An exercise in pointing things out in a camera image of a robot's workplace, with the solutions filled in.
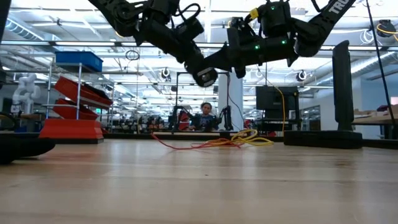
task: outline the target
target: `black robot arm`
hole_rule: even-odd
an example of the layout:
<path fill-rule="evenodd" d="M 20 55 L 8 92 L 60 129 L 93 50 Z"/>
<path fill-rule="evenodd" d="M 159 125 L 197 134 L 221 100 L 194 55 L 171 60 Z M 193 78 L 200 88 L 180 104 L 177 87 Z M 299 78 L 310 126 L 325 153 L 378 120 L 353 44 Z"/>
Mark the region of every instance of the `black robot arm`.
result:
<path fill-rule="evenodd" d="M 289 1 L 267 0 L 246 18 L 234 17 L 227 29 L 229 45 L 225 44 L 206 60 L 215 68 L 228 71 L 234 68 L 238 78 L 245 76 L 247 65 L 287 59 L 290 67 L 299 56 L 316 55 L 354 3 L 355 0 L 330 0 L 324 8 L 318 7 L 319 15 L 304 22 L 291 17 Z M 258 34 L 249 25 L 254 19 L 261 25 Z"/>
<path fill-rule="evenodd" d="M 207 67 L 204 56 L 193 39 L 204 32 L 196 16 L 200 12 L 184 18 L 180 10 L 180 0 L 148 0 L 129 3 L 126 0 L 89 0 L 101 11 L 113 29 L 121 36 L 133 36 L 137 46 L 149 42 L 164 53 L 170 54 L 202 87 L 214 84 L 218 74 L 214 68 Z M 184 22 L 177 27 L 168 28 L 172 16 L 181 16 Z"/>

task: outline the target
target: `ceiling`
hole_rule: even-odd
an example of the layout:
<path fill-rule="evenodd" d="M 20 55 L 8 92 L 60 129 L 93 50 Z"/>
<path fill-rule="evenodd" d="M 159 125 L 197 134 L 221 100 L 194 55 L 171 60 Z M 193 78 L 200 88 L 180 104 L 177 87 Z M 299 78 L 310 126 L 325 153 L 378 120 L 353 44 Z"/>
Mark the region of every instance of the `ceiling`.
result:
<path fill-rule="evenodd" d="M 181 0 L 180 7 L 196 2 L 201 6 L 199 21 L 205 28 L 205 32 L 199 35 L 195 41 L 198 43 L 223 43 L 227 40 L 225 25 L 232 17 L 245 17 L 248 12 L 264 4 L 261 0 L 229 0 L 228 3 L 222 0 Z M 320 7 L 324 6 L 328 0 L 318 0 Z M 398 24 L 396 5 L 394 1 L 370 0 L 372 5 L 374 20 L 391 19 L 393 24 Z M 314 10 L 311 0 L 291 0 L 292 16 L 303 21 L 311 19 L 317 12 Z M 193 12 L 184 14 L 188 17 Z M 36 34 L 41 40 L 67 40 L 67 41 L 121 41 L 132 42 L 132 37 L 120 37 L 108 24 L 103 15 L 88 1 L 69 0 L 60 4 L 58 1 L 48 0 L 13 0 L 9 18 L 19 25 L 25 27 L 29 32 Z M 179 24 L 180 17 L 174 19 L 174 23 Z M 253 23 L 254 28 L 258 28 L 257 22 Z M 364 42 L 364 31 L 369 27 L 369 18 L 364 1 L 356 1 L 342 20 L 337 24 L 332 34 L 326 40 L 325 45 L 336 45 L 348 39 L 351 45 L 368 45 Z M 26 40 L 21 35 L 12 31 L 5 31 L 3 40 Z M 393 37 L 380 38 L 382 45 L 397 45 Z M 104 80 L 122 83 L 118 85 L 117 97 L 120 97 L 120 104 L 126 105 L 124 113 L 135 111 L 138 105 L 142 105 L 142 110 L 155 114 L 168 114 L 169 108 L 175 103 L 173 96 L 175 92 L 171 86 L 176 82 L 177 72 L 184 72 L 184 67 L 173 57 L 165 55 L 154 47 L 63 47 L 63 50 L 85 50 L 92 51 L 103 60 L 103 70 L 107 72 L 119 72 L 119 75 L 105 75 Z M 126 59 L 126 52 L 135 50 L 140 53 L 140 60 L 130 61 Z M 202 53 L 210 55 L 218 49 L 202 49 Z M 22 58 L 15 52 L 25 55 L 32 60 Z M 296 74 L 306 71 L 308 74 L 317 75 L 317 70 L 324 66 L 331 65 L 331 53 L 320 52 L 316 57 L 299 58 L 290 68 L 287 67 L 285 60 L 270 62 L 265 66 L 247 67 L 248 74 L 244 77 L 244 102 L 245 113 L 249 113 L 255 107 L 253 85 L 265 83 L 263 75 L 267 72 L 270 82 L 276 85 L 300 85 L 296 80 Z M 47 69 L 54 54 L 49 48 L 34 46 L 2 46 L 0 56 L 7 68 L 14 69 Z M 353 52 L 352 61 L 375 56 L 374 52 Z M 151 85 L 151 83 L 165 83 L 162 78 L 164 68 L 170 70 L 171 83 L 167 85 Z M 127 72 L 140 72 L 142 75 L 127 75 Z M 98 77 L 86 77 L 86 82 L 97 82 Z M 190 75 L 179 76 L 179 82 L 194 83 Z M 200 88 L 198 86 L 180 86 L 178 93 L 188 95 L 183 97 L 181 104 L 192 105 L 194 111 L 198 111 L 198 106 L 203 101 L 210 100 L 217 106 L 217 96 L 213 95 L 213 87 Z M 131 95 L 136 95 L 140 100 L 131 101 Z"/>

